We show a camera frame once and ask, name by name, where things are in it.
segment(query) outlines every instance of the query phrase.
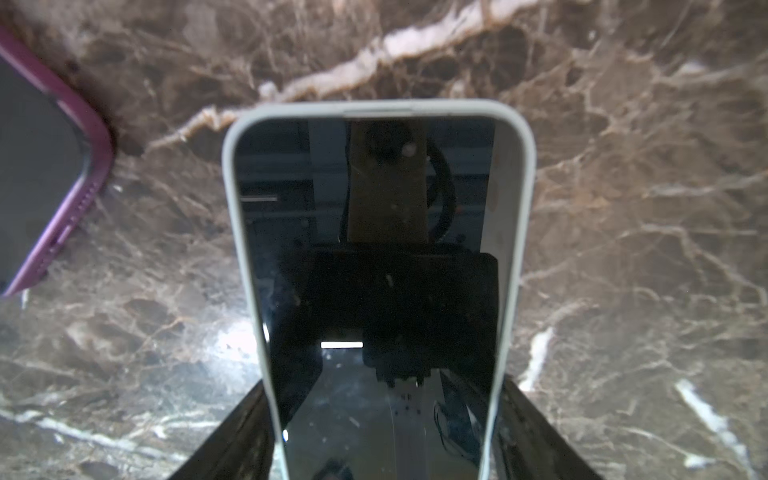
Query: black cable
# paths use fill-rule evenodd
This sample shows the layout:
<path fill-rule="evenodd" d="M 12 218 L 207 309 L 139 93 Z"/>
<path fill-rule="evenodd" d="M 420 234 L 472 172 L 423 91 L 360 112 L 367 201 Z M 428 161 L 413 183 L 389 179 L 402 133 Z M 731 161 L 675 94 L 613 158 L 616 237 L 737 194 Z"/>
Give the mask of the black cable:
<path fill-rule="evenodd" d="M 432 202 L 437 198 L 437 192 L 442 197 L 442 210 L 440 210 L 440 218 L 437 220 L 437 225 L 429 230 L 429 242 L 437 243 L 448 233 L 448 229 L 453 223 L 453 216 L 456 213 L 456 188 L 453 185 L 453 176 L 451 175 L 451 168 L 448 166 L 448 161 L 445 159 L 445 155 L 435 145 L 435 142 L 431 139 L 427 140 L 427 155 L 429 156 L 429 163 L 432 164 L 432 168 L 435 169 L 435 189 L 432 186 L 427 190 L 427 205 L 430 205 L 429 191 L 432 190 Z"/>
<path fill-rule="evenodd" d="M 341 214 L 339 223 L 339 242 L 346 243 L 346 231 L 349 227 L 349 189 L 352 183 L 352 166 L 349 164 L 349 142 L 352 140 L 352 127 L 346 122 L 346 146 L 344 147 L 344 156 L 346 157 L 346 201 L 344 202 L 344 212 Z"/>
<path fill-rule="evenodd" d="M 472 458 L 470 458 L 469 456 L 464 455 L 462 453 L 460 447 L 458 445 L 456 445 L 456 442 L 453 442 L 451 440 L 450 436 L 447 439 L 448 439 L 448 442 L 449 442 L 451 448 L 453 449 L 453 452 L 451 450 L 449 450 L 448 446 L 445 444 L 446 438 L 445 438 L 445 435 L 442 432 L 442 427 L 440 426 L 440 418 L 439 418 L 439 415 L 438 415 L 441 411 L 442 411 L 442 405 L 440 404 L 440 402 L 435 402 L 435 409 L 434 409 L 433 418 L 435 420 L 435 427 L 437 427 L 437 433 L 438 433 L 438 435 L 440 435 L 440 443 L 442 443 L 442 448 L 445 450 L 445 453 L 447 453 L 449 455 L 452 455 L 452 456 L 455 456 L 455 457 L 463 458 L 467 462 L 470 462 L 473 465 L 476 465 L 475 462 L 472 461 Z M 448 415 L 445 414 L 445 412 L 443 412 L 443 415 L 445 415 L 445 420 L 448 421 Z"/>

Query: phone button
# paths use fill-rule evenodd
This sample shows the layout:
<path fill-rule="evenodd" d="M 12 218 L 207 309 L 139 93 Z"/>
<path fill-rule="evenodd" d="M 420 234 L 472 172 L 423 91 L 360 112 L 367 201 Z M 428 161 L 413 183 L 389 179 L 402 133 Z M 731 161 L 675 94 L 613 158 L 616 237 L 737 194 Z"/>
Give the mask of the phone button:
<path fill-rule="evenodd" d="M 55 245 L 60 245 L 61 243 L 64 243 L 64 240 L 67 240 L 67 236 L 74 230 L 74 223 L 70 223 L 64 229 L 61 231 L 61 233 L 56 237 Z"/>

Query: smartphone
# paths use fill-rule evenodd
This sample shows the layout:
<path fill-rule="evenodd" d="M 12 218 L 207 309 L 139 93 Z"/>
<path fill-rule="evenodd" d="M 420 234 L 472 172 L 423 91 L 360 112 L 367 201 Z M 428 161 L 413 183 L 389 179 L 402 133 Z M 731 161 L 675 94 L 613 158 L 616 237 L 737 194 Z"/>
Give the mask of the smartphone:
<path fill-rule="evenodd" d="M 223 172 L 283 473 L 486 479 L 535 174 L 520 114 L 266 105 Z"/>
<path fill-rule="evenodd" d="M 0 296 L 43 277 L 111 162 L 98 115 L 0 29 Z"/>

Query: phone screen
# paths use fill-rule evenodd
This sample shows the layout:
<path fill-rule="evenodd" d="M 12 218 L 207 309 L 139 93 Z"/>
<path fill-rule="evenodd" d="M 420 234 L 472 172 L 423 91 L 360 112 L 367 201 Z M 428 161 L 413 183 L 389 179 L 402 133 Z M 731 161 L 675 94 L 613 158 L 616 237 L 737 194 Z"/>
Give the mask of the phone screen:
<path fill-rule="evenodd" d="M 496 135 L 488 118 L 317 118 L 240 137 L 291 478 L 478 477 L 499 318 L 483 248 Z"/>
<path fill-rule="evenodd" d="M 0 292 L 83 174 L 88 146 L 56 99 L 0 58 Z"/>

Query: brown marble countertop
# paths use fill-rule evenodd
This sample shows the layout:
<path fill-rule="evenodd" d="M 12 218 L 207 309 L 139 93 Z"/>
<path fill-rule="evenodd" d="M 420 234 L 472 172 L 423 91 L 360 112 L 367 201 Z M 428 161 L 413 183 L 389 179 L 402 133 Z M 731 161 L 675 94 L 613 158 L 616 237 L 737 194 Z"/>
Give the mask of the brown marble countertop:
<path fill-rule="evenodd" d="M 165 478 L 259 379 L 219 166 L 242 109 L 435 96 L 534 130 L 508 371 L 548 347 L 542 412 L 608 480 L 768 476 L 765 2 L 10 0 L 0 24 L 118 147 L 0 303 L 1 477 Z"/>

